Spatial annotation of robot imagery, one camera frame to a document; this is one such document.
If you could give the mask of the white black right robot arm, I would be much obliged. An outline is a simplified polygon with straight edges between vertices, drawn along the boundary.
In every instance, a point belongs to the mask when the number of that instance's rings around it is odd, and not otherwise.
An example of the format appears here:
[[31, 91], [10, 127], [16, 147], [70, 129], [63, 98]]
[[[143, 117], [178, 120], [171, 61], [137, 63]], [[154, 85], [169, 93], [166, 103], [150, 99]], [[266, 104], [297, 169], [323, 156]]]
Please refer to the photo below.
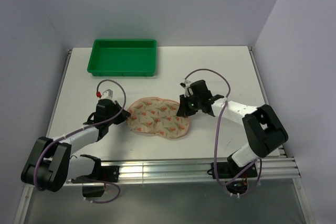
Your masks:
[[250, 106], [230, 101], [221, 94], [213, 95], [205, 80], [185, 80], [180, 85], [184, 88], [184, 94], [180, 95], [177, 116], [186, 118], [201, 111], [216, 117], [216, 145], [219, 142], [222, 119], [235, 122], [245, 130], [247, 143], [228, 156], [225, 162], [213, 162], [213, 178], [242, 177], [255, 161], [268, 156], [287, 142], [288, 133], [271, 106]]

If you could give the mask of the green plastic tray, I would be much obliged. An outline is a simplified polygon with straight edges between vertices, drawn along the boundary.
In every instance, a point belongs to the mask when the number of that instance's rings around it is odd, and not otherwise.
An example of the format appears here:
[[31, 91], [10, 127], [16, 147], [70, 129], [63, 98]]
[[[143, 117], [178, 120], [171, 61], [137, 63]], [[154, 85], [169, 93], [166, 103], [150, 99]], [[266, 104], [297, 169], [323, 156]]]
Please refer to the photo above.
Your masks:
[[94, 77], [152, 77], [156, 48], [154, 39], [97, 39], [87, 71]]

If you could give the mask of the pink floral mesh laundry bag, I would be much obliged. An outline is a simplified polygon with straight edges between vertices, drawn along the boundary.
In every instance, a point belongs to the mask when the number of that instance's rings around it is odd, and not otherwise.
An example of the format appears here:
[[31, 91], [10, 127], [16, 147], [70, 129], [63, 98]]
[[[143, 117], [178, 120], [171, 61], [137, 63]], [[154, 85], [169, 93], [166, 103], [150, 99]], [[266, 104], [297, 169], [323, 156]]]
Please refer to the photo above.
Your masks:
[[177, 139], [188, 133], [189, 118], [177, 116], [180, 104], [173, 100], [146, 97], [135, 101], [128, 108], [129, 128], [137, 133]]

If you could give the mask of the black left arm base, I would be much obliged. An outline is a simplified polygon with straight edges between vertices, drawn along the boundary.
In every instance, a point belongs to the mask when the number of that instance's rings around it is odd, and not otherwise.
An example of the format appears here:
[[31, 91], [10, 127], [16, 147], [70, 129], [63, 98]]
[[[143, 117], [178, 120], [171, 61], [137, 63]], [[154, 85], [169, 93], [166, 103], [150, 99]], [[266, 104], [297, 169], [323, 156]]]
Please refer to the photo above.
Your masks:
[[[101, 159], [88, 154], [79, 157], [71, 156], [69, 171], [66, 181], [73, 184], [101, 183], [102, 186], [83, 186], [84, 200], [92, 204], [106, 204], [116, 200], [121, 194], [121, 188], [117, 185], [119, 179], [118, 165], [104, 166]], [[117, 194], [109, 200], [98, 200], [106, 193], [106, 188], [113, 186]]]

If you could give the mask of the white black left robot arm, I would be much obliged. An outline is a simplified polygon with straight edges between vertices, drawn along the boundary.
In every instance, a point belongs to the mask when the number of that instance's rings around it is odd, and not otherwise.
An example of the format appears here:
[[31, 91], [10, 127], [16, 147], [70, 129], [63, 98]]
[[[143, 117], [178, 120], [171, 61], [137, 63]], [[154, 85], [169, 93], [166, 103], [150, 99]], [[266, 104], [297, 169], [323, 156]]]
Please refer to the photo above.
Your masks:
[[100, 99], [81, 128], [57, 138], [39, 137], [21, 172], [25, 184], [40, 191], [57, 192], [68, 180], [85, 177], [91, 182], [102, 176], [101, 159], [88, 154], [72, 155], [87, 145], [103, 139], [109, 127], [131, 116], [117, 101]]

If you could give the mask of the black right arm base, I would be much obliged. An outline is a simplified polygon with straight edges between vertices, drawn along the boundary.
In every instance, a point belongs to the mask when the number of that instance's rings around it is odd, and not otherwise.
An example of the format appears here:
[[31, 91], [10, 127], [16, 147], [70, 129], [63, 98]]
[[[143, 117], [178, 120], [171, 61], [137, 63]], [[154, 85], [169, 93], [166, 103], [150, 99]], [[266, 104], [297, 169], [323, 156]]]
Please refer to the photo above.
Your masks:
[[[218, 179], [225, 179], [226, 190], [231, 197], [240, 198], [254, 190], [260, 181], [262, 167], [257, 171], [256, 162], [251, 162], [244, 167], [238, 167], [231, 162], [217, 163]], [[257, 178], [256, 182], [249, 188], [248, 179]]]

